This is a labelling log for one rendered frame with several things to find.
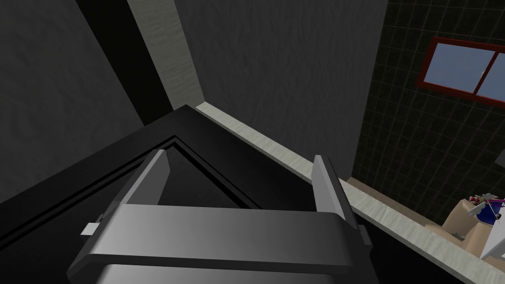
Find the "black door leaf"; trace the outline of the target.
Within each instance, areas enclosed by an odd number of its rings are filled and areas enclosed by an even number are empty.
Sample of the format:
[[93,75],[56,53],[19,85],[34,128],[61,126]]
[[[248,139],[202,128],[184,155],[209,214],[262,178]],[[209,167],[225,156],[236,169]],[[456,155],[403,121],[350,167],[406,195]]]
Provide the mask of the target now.
[[[156,205],[114,204],[148,155]],[[0,284],[465,284],[191,107],[0,205]]]

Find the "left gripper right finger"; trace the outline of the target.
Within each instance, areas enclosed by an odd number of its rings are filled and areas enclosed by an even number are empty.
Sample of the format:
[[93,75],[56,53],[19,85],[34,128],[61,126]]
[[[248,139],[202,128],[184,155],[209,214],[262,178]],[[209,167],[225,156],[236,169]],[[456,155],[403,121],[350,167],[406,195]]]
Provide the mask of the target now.
[[314,157],[311,183],[317,211],[335,213],[356,228],[353,209],[329,157]]

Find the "beige cabinet with clutter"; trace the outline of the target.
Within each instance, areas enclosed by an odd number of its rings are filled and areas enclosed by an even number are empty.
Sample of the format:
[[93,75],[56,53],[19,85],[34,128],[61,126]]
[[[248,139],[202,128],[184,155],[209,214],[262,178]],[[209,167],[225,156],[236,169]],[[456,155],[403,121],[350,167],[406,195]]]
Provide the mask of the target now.
[[505,199],[471,196],[459,201],[442,226],[425,228],[505,273]]

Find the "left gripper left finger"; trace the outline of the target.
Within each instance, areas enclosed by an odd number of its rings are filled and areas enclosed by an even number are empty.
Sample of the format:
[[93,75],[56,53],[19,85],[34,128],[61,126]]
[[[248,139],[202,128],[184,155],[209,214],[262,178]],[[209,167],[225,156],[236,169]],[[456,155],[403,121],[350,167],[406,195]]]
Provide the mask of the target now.
[[166,150],[152,151],[115,197],[114,204],[156,205],[169,174]]

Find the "red framed window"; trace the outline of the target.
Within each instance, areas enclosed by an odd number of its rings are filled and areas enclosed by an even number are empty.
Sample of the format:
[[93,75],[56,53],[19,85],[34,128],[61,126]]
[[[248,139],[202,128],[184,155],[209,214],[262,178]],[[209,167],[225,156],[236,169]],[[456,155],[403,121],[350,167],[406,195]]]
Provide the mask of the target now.
[[416,85],[505,109],[505,46],[433,37]]

